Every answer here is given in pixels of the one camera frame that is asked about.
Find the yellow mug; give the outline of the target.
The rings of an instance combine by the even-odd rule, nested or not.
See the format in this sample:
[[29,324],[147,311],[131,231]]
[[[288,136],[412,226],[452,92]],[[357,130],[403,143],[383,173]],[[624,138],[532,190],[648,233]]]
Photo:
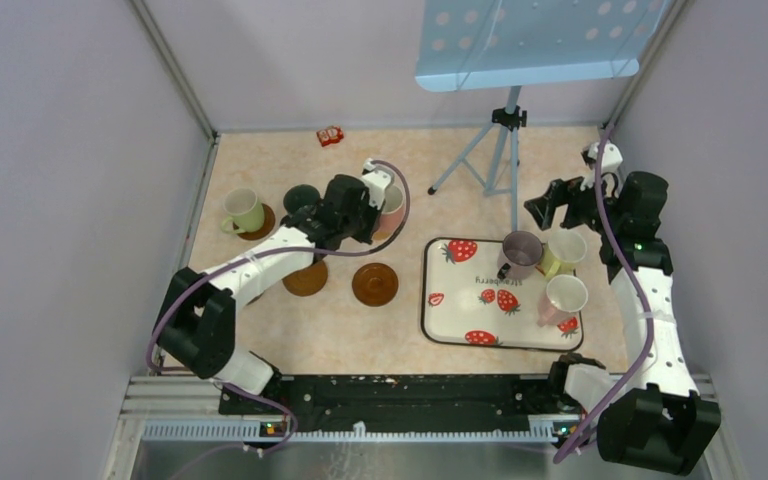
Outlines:
[[557,230],[545,243],[538,268],[547,280],[571,274],[584,260],[587,251],[587,243],[579,233],[568,229]]

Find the dark green mug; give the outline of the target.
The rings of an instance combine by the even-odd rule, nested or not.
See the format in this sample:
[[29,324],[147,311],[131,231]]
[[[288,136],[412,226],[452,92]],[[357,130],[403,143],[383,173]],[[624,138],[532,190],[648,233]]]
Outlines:
[[320,199],[321,194],[316,187],[309,184],[299,184],[285,193],[282,204],[286,213],[293,215],[303,207],[315,205]]

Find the woven rattan coaster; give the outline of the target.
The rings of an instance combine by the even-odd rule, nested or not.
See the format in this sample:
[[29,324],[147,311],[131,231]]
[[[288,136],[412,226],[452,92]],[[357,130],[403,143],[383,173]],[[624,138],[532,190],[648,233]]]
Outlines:
[[392,229],[379,228],[373,233],[372,238],[376,242],[385,241],[390,239],[393,235],[398,235],[402,229],[403,227],[401,225],[397,225]]

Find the purple mug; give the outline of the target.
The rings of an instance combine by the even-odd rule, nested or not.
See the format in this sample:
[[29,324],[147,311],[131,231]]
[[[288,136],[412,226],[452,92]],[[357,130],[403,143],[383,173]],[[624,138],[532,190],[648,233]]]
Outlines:
[[543,253],[543,243],[535,234],[528,231],[513,231],[507,234],[501,242],[497,279],[526,279],[535,272]]

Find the brown wooden coaster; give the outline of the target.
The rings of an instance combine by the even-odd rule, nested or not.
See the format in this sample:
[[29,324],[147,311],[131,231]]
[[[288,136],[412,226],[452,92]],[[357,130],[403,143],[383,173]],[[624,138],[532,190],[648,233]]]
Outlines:
[[236,235],[243,240],[259,240],[272,232],[276,223],[275,213],[267,204],[254,206],[249,212],[232,221]]
[[351,282],[355,298],[369,307],[381,307],[392,301],[399,290],[395,270],[383,263],[368,263],[360,267]]
[[329,270],[324,260],[293,272],[282,279],[285,289],[292,295],[307,297],[321,291],[326,285]]

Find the pink white mug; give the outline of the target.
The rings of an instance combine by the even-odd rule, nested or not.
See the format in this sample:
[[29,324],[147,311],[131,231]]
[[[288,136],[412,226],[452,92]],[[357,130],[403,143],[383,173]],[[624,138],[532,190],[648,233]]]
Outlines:
[[582,280],[568,274],[550,279],[537,306],[539,326],[558,325],[575,317],[587,304],[589,292]]

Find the white strawberry tray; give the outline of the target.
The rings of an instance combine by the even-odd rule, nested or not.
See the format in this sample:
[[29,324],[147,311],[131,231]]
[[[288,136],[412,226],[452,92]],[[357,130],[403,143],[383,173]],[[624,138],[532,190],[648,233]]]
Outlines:
[[538,324],[547,281],[538,272],[499,279],[500,240],[438,237],[424,250],[420,328],[429,340],[465,345],[570,352],[584,340],[581,313]]

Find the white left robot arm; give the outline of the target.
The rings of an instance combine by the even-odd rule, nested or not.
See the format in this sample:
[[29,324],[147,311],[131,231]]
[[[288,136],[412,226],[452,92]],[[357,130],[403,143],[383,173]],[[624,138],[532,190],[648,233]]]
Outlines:
[[263,242],[204,272],[185,267],[170,281],[151,341],[200,379],[230,383],[257,413],[279,404],[274,366],[236,343],[236,317],[285,277],[337,255],[343,240],[369,244],[393,177],[368,170],[336,175],[323,197],[301,203]]

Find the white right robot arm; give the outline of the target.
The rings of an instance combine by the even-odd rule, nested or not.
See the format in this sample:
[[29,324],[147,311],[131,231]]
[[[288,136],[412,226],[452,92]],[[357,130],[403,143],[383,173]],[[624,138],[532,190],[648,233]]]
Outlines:
[[715,402],[702,398],[681,350],[672,309],[674,267],[657,236],[668,183],[632,172],[618,195],[604,192],[586,186],[582,177],[556,179],[542,196],[524,203],[542,230],[564,206],[562,227],[586,226],[599,234],[599,258],[620,307],[630,360],[619,379],[582,359],[548,382],[546,397],[554,409],[572,412],[580,405],[586,413],[560,441],[555,460],[593,445],[607,462],[686,476],[722,415]]

